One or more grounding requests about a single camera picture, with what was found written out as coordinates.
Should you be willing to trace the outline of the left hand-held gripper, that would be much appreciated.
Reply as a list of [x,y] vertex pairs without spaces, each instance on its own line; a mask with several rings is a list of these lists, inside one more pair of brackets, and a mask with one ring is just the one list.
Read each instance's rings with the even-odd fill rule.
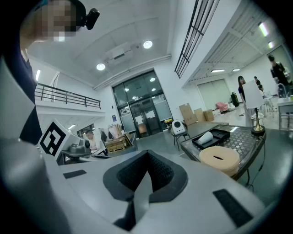
[[75,159],[91,154],[88,140],[80,138],[53,119],[38,142],[42,153],[52,155],[56,160],[60,157]]

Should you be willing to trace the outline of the large flat cardboard sheet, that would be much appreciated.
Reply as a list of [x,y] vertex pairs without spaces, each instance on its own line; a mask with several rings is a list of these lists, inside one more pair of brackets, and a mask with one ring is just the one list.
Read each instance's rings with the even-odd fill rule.
[[184,122],[187,126],[194,124],[197,122],[197,117],[192,111],[190,104],[186,103],[179,106],[181,114],[183,116]]

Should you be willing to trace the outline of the person's black shirt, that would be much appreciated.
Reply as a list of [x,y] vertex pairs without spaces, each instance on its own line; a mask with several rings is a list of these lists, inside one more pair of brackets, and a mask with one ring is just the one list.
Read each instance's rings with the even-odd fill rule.
[[[29,61],[25,61],[18,44],[14,44],[4,53],[5,61],[14,76],[18,85],[22,88],[27,97],[35,103],[35,90],[37,82],[33,78],[33,71]],[[20,139],[36,145],[42,136],[41,127],[38,120],[37,110],[33,108],[29,115]]]

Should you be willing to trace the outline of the black metal chair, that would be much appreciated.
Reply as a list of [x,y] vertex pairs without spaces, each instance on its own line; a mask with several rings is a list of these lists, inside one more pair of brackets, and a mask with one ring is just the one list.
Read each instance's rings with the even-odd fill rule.
[[181,137],[183,137],[184,140],[186,140],[186,137],[189,137],[190,138],[190,135],[188,133],[183,133],[183,134],[175,135],[173,132],[171,132],[171,135],[174,138],[174,146],[177,146],[178,151],[180,151],[180,149],[179,149],[179,139]]

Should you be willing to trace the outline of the round beige stool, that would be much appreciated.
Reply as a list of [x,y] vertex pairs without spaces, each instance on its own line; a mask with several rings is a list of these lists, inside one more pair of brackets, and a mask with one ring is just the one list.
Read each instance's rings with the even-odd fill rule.
[[239,170],[240,155],[236,150],[213,146],[199,153],[200,162],[232,177]]

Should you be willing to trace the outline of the white metal-frame table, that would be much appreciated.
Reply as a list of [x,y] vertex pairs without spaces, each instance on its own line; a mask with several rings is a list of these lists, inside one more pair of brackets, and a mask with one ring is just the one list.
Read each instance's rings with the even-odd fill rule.
[[293,96],[278,99],[277,107],[279,130],[293,131]]

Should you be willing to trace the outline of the patterned glass-top side table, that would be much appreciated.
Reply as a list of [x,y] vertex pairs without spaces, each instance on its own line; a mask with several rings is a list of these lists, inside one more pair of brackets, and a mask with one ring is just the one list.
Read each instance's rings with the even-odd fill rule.
[[[230,137],[226,139],[223,143],[218,144],[217,146],[230,148],[236,150],[239,153],[239,170],[235,175],[232,176],[232,178],[238,180],[244,173],[247,173],[246,184],[248,185],[250,183],[249,167],[265,144],[266,135],[254,136],[251,134],[250,128],[224,124],[218,124],[215,127],[210,128],[209,131],[214,128],[230,132]],[[182,150],[191,160],[199,162],[199,153],[202,151],[201,149],[196,147],[191,140],[206,132],[207,130],[180,143]]]

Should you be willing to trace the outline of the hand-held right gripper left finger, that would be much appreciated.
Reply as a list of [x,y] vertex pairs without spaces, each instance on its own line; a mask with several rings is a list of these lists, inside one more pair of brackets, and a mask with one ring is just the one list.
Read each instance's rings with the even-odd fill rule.
[[0,139],[0,181],[33,234],[149,234],[148,223],[136,222],[132,191],[119,185],[116,200],[103,183],[110,166],[144,154],[58,166],[32,144]]

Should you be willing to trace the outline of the pale plastic cup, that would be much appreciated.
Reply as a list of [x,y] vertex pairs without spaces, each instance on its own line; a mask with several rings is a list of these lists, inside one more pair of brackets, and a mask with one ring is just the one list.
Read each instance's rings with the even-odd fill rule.
[[213,134],[211,132],[206,132],[198,139],[198,143],[203,145],[211,140],[213,140]]

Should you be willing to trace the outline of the glass entrance door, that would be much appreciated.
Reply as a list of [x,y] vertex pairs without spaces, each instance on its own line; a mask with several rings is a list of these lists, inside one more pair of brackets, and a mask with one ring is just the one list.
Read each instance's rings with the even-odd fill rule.
[[167,99],[155,71],[149,71],[112,88],[124,130],[144,138],[168,129],[172,120]]

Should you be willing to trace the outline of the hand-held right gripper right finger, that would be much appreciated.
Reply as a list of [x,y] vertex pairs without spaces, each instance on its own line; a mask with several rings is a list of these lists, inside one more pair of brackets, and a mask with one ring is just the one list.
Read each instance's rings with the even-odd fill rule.
[[234,179],[212,167],[177,155],[161,154],[182,166],[188,176],[184,190],[172,201],[151,203],[134,234],[227,234],[238,230],[214,191],[226,190],[252,219],[265,210],[263,202]]

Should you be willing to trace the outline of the black balcony railing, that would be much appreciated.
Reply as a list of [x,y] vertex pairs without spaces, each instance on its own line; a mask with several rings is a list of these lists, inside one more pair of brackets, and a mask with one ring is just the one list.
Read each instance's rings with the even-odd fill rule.
[[35,97],[38,101],[52,103],[75,104],[84,107],[93,107],[101,110],[101,101],[87,96],[79,95],[60,88],[38,83],[35,89]]

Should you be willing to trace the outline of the brown cardboard box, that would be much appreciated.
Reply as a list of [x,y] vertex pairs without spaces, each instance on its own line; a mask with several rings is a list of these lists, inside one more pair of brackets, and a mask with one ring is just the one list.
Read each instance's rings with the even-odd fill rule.
[[205,120],[207,122],[214,121],[214,115],[213,115],[212,109],[209,109],[209,110],[204,111],[203,114],[204,114]]

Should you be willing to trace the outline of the wooden pallet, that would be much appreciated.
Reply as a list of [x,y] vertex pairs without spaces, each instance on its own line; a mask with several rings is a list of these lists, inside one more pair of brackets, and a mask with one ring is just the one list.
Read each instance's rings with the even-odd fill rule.
[[125,136],[121,136],[117,139],[113,139],[106,142],[106,148],[109,153],[124,150],[128,146],[128,140]]

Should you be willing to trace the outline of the white ceiling air conditioner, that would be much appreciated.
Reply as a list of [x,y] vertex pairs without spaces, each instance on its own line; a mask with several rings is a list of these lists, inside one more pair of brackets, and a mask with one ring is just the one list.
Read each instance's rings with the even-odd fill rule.
[[118,65],[133,57],[133,50],[129,43],[123,43],[105,54],[104,62],[110,65]]

